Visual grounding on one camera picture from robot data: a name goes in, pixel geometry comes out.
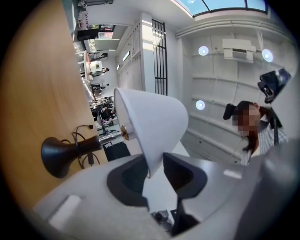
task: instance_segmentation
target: striped shirt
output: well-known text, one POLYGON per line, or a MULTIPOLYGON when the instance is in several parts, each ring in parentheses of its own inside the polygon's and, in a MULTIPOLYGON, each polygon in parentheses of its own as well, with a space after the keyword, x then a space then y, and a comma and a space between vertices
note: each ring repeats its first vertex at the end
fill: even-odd
MULTIPOLYGON (((288 137, 283 131, 283 128, 278 128, 278 140, 279 143, 288 141, 288 137)), ((274 129, 271 129, 271 124, 266 115, 264 115, 259 122, 258 126, 258 143, 260 148, 260 154, 266 154, 268 150, 274 146, 274 129)), ((252 150, 243 151, 241 164, 247 166, 251 159, 252 150)))

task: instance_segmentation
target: glass skylight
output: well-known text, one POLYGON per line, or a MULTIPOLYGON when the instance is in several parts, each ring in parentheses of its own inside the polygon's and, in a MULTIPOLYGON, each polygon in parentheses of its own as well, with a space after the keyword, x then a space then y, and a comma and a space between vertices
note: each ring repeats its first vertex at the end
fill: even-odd
POLYGON ((244 9, 266 13, 264 0, 176 0, 191 15, 201 15, 221 10, 244 9))

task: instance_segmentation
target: woman's hair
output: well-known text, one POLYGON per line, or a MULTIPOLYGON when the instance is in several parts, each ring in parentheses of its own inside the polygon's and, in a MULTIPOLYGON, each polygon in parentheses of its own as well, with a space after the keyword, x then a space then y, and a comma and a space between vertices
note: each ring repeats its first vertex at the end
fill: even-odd
MULTIPOLYGON (((249 109, 250 105, 254 105, 254 103, 249 102, 249 101, 241 101, 236 107, 234 116, 237 116, 239 114, 243 114, 244 110, 249 109)), ((266 115, 268 120, 270 121, 270 119, 272 117, 271 108, 260 107, 259 111, 260 111, 262 116, 266 115)), ((243 150, 244 151, 254 150, 255 142, 256 142, 255 136, 244 136, 244 138, 246 138, 248 140, 248 146, 243 148, 243 150)))

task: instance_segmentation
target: white ceiling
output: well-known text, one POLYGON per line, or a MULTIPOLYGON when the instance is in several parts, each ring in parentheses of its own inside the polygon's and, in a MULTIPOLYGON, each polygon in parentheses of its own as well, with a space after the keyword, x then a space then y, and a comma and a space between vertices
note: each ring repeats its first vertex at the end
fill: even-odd
POLYGON ((95 39, 96 51, 117 50, 119 42, 124 35, 126 26, 116 25, 113 30, 112 39, 95 39))
POLYGON ((87 11, 89 24, 133 25, 142 11, 175 29, 187 27, 194 22, 193 18, 190 18, 171 0, 115 0, 113 4, 106 6, 89 6, 87 11))
MULTIPOLYGON (((259 28, 246 28, 245 26, 241 25, 237 26, 236 24, 232 24, 231 26, 224 26, 222 25, 222 22, 220 21, 219 26, 217 26, 216 22, 214 23, 215 26, 211 26, 207 29, 203 29, 201 31, 195 31, 189 35, 187 35, 188 38, 199 38, 199 37, 205 37, 210 36, 218 33, 219 35, 232 35, 232 38, 235 37, 235 35, 247 35, 252 36, 254 38, 257 38, 257 30, 259 28)), ((279 34, 275 31, 269 31, 268 29, 265 30, 264 28, 260 29, 260 32, 262 33, 262 36, 266 40, 271 40, 272 42, 275 42, 277 44, 281 44, 284 41, 286 41, 288 38, 293 38, 291 34, 289 34, 288 31, 286 31, 285 35, 279 34)))

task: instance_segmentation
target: white wall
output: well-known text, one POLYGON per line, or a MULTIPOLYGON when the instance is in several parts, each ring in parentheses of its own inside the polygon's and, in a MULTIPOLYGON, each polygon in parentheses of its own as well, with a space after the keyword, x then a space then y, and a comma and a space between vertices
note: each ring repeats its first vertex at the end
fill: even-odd
POLYGON ((141 73, 143 90, 155 93, 152 16, 141 13, 141 73))
MULTIPOLYGON (((260 48, 257 37, 246 35, 245 31, 243 34, 236 31, 234 36, 250 40, 252 45, 260 48)), ((183 54, 180 70, 183 76, 182 102, 189 112, 189 126, 182 141, 211 160, 238 163, 247 142, 241 140, 231 120, 223 120, 226 104, 248 100, 265 105, 265 96, 257 87, 259 75, 282 67, 295 75, 299 59, 291 42, 264 38, 264 48, 270 49, 274 55, 272 63, 263 60, 261 53, 254 53, 254 63, 225 60, 222 39, 232 37, 231 31, 227 34, 215 31, 208 36, 190 35, 178 43, 183 54), (198 54, 202 45, 209 49, 207 56, 198 54), (196 109, 197 100, 205 102, 204 110, 196 109)))
POLYGON ((167 61, 168 61, 168 96, 180 99, 179 78, 177 74, 179 52, 177 48, 177 38, 173 30, 165 25, 167 61))
POLYGON ((117 65, 116 65, 116 58, 114 56, 108 55, 107 61, 102 62, 103 68, 109 68, 109 71, 104 73, 102 76, 97 76, 93 78, 93 84, 101 83, 103 80, 104 84, 109 84, 105 90, 101 92, 101 97, 110 97, 113 96, 113 91, 118 86, 117 80, 117 65))
POLYGON ((140 35, 141 26, 140 21, 138 21, 131 28, 128 36, 126 36, 126 40, 121 46, 120 54, 117 56, 117 65, 120 65, 117 74, 121 88, 143 90, 140 35), (130 55, 123 61, 128 51, 130 51, 130 55))

